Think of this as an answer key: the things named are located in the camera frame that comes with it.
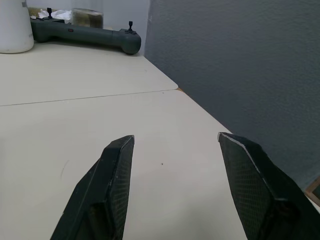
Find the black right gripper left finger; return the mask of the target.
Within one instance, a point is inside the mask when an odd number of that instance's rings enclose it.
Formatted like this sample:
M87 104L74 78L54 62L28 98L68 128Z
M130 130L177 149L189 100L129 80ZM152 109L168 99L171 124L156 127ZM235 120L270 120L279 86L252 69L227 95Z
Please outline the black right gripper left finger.
M123 240L135 137L112 141L76 184L50 240Z

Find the wooden frame piece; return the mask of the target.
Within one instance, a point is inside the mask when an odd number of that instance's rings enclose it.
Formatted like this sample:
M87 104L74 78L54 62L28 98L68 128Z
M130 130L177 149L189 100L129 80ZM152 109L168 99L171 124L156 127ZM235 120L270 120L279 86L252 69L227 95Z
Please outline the wooden frame piece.
M318 176L304 191L305 195L320 207L320 176Z

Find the clear jar with brown contents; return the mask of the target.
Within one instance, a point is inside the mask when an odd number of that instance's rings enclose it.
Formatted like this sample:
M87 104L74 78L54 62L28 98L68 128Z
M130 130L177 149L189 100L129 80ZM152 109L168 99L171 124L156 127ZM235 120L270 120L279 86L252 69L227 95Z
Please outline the clear jar with brown contents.
M71 22L76 26L102 29L104 27L104 14L91 9L73 8Z

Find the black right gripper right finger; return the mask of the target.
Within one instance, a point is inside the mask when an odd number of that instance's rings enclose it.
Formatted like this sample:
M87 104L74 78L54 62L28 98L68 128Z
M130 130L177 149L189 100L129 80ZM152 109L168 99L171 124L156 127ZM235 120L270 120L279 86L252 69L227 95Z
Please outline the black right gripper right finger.
M247 240L320 240L320 212L259 144L227 132L218 142Z

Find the dark grey remote controller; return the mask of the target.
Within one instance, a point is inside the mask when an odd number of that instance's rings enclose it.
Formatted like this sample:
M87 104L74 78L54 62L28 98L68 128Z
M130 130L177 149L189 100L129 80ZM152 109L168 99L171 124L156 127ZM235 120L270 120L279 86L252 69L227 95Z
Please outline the dark grey remote controller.
M109 30L88 26L79 26L65 23L63 19L53 18L51 15L44 18L30 19L33 38L39 43L56 39L75 41L98 46L114 47L127 55L135 55L141 49L142 40L138 33L129 29Z

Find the white plastic container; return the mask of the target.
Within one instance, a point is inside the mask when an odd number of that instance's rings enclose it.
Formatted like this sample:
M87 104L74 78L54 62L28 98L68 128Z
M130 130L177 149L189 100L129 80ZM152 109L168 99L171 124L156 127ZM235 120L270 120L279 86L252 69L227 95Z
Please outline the white plastic container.
M31 50L34 37L26 0L0 0L0 53Z

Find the crumpled white paper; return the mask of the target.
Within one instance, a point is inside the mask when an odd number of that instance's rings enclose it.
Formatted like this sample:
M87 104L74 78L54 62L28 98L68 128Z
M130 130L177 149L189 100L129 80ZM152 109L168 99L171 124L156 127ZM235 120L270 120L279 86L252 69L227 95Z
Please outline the crumpled white paper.
M49 8L47 9L40 9L40 11L37 13L38 17L40 19L48 18L50 16L49 14ZM51 17L53 19L59 19L69 22L72 18L72 11L71 10L51 10Z

